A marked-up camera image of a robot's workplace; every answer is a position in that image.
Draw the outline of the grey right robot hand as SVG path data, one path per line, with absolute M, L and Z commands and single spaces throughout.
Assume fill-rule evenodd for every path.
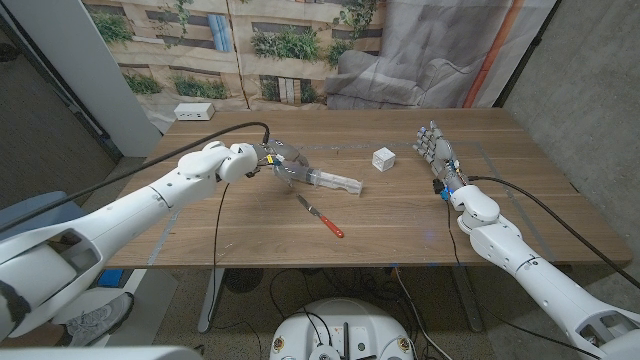
M 435 175 L 433 188 L 444 200 L 449 200 L 454 192 L 468 185 L 468 178 L 460 168 L 460 162 L 451 143 L 434 120 L 428 127 L 422 127 L 416 134 L 412 148 L 430 165 Z

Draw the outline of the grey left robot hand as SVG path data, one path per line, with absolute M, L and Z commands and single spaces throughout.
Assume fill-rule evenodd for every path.
M 259 166 L 267 166 L 287 186 L 295 181 L 306 182 L 310 166 L 307 158 L 294 146 L 280 140 L 253 144 Z

